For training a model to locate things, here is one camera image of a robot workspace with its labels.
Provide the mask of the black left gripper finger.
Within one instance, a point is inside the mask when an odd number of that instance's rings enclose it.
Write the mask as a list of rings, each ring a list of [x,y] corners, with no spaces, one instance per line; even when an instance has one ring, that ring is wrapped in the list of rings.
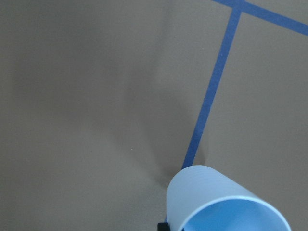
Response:
[[[170,226],[167,222],[158,223],[157,231],[170,231]]]

